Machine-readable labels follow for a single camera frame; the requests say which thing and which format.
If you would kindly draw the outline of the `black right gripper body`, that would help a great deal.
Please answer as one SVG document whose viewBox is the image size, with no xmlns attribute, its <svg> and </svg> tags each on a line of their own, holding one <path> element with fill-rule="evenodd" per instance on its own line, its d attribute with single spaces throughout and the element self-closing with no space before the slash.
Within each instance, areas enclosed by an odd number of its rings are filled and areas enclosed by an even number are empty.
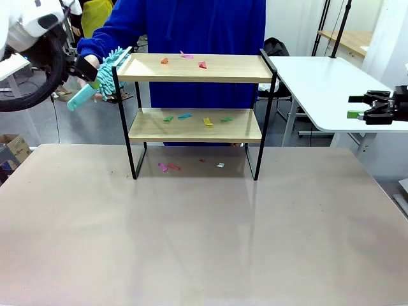
<svg viewBox="0 0 408 306">
<path fill-rule="evenodd" d="M 393 93 L 394 112 L 393 120 L 408 121 L 408 99 L 407 99 L 407 85 L 399 85 L 395 87 Z"/>
</svg>

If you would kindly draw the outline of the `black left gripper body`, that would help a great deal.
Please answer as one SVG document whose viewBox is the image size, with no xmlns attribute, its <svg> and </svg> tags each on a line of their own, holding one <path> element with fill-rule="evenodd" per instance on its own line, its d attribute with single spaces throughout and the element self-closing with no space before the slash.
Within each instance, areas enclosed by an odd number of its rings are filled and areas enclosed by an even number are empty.
<svg viewBox="0 0 408 306">
<path fill-rule="evenodd" d="M 95 81 L 98 69 L 89 63 L 84 57 L 76 57 L 68 63 L 68 72 L 71 76 L 76 76 L 86 82 Z"/>
</svg>

